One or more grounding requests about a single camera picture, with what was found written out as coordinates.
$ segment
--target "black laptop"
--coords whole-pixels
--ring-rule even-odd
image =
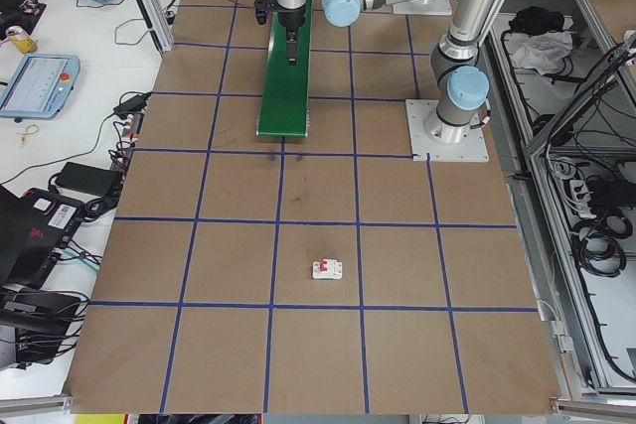
[[[40,288],[83,218],[83,203],[30,189],[17,198],[0,186],[0,286]]]

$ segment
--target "brown paper surface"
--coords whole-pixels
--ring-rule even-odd
[[[310,136],[283,143],[254,134],[268,28],[227,0],[182,2],[198,7],[179,9],[157,77],[73,412],[549,412],[490,136],[485,165],[410,158],[403,100],[439,96],[426,54],[448,19],[385,9],[350,35],[317,12]],[[312,279],[321,258],[343,278]]]

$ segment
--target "black bag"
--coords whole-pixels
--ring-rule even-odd
[[[543,7],[529,7],[517,13],[509,22],[510,30],[530,36],[547,32],[562,32],[565,17],[561,12],[550,12]]]

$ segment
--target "metal shelf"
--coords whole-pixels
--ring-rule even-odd
[[[585,32],[593,37],[592,40],[598,46],[597,49],[575,50],[571,55],[574,66],[572,74],[583,77],[605,52],[614,47],[614,42],[604,30],[587,0],[574,1],[587,23],[588,28]],[[530,0],[530,2],[527,7],[542,5],[542,0]],[[543,276],[544,288],[540,296],[551,303],[558,304],[556,307],[558,312],[565,310],[569,313],[570,316],[564,318],[569,323],[575,323],[581,333],[580,339],[574,340],[573,353],[568,355],[578,362],[593,389],[583,382],[576,364],[574,366],[570,364],[565,366],[568,369],[563,372],[567,378],[567,390],[570,398],[575,401],[607,404],[611,403],[616,396],[622,396],[624,401],[629,402],[630,397],[625,397],[625,393],[636,395],[636,384],[621,377],[609,364],[603,343],[597,335],[596,324],[588,307],[587,298],[591,297],[590,301],[598,321],[604,325],[601,327],[602,337],[609,354],[615,356],[614,361],[621,369],[631,371],[633,365],[627,354],[627,348],[636,348],[636,326],[634,326],[636,323],[636,267],[630,264],[636,262],[636,235],[619,240],[628,259],[628,266],[619,277],[612,279],[592,276],[585,271],[579,273],[578,266],[571,256],[570,229],[580,218],[562,205],[561,194],[549,179],[544,158],[551,133],[560,131],[563,129],[562,126],[568,123],[573,123],[574,131],[584,126],[585,131],[598,130],[612,134],[613,129],[627,138],[634,137],[636,120],[628,118],[628,115],[636,116],[636,105],[630,99],[630,95],[636,97],[634,79],[628,68],[621,69],[618,87],[609,91],[604,97],[618,111],[603,105],[602,112],[605,119],[596,113],[594,108],[584,112],[584,100],[570,107],[573,86],[569,87],[570,96],[568,96],[567,87],[555,87],[534,71],[523,69],[511,71],[506,50],[509,53],[514,52],[527,39],[527,36],[523,34],[511,34],[506,37],[506,48],[502,46],[502,32],[509,29],[508,23],[512,18],[514,14],[502,13],[495,20],[489,39],[492,52],[490,60],[494,60],[495,69],[500,74],[501,87],[504,91],[501,95],[507,99],[504,101],[509,106],[509,114],[517,126],[517,148],[532,174],[533,186],[537,193],[533,201],[528,198],[522,201],[517,198],[517,201],[532,202],[528,207],[535,208],[535,211],[543,216],[550,237],[551,243],[547,245],[548,250],[540,254],[543,256],[544,263],[533,264],[533,272]],[[535,111],[528,111],[524,102]],[[533,131],[533,122],[539,115],[555,117],[542,132],[537,133]],[[609,134],[586,132],[579,134],[577,140],[589,150],[590,154],[599,155],[608,161],[627,158],[636,161],[636,148]],[[572,140],[562,146],[553,147],[551,153],[563,156],[580,154],[578,145]],[[636,224],[636,212],[624,211],[624,213],[632,223]],[[564,288],[561,287],[558,291],[557,287],[553,286],[558,280],[552,276],[550,265],[552,250],[564,284]]]

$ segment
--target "small white object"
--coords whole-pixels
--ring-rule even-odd
[[[33,208],[38,211],[44,212],[51,205],[51,201],[47,201],[46,199],[38,199],[35,204],[33,204]]]
[[[65,228],[69,221],[73,218],[73,214],[76,213],[77,208],[61,205],[60,208],[53,215],[53,218],[49,220],[49,226],[55,228]]]
[[[340,280],[342,278],[342,262],[335,258],[322,258],[314,262],[312,276],[314,280]]]

